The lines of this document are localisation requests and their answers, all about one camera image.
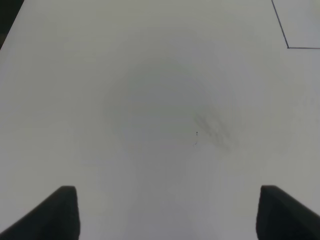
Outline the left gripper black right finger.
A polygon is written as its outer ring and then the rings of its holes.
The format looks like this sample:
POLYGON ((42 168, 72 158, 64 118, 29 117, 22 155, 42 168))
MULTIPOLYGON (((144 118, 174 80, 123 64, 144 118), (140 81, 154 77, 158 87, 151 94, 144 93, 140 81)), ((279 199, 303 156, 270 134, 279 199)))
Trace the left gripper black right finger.
POLYGON ((275 185, 263 185, 256 216, 259 240, 318 240, 320 216, 275 185))

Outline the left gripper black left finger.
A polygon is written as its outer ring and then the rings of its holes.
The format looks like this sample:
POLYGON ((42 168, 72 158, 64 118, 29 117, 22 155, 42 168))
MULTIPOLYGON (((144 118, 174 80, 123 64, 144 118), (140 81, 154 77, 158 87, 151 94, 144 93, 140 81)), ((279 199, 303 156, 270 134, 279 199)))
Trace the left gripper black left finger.
POLYGON ((0 233, 2 240, 78 240, 81 221, 75 186, 61 186, 0 233))

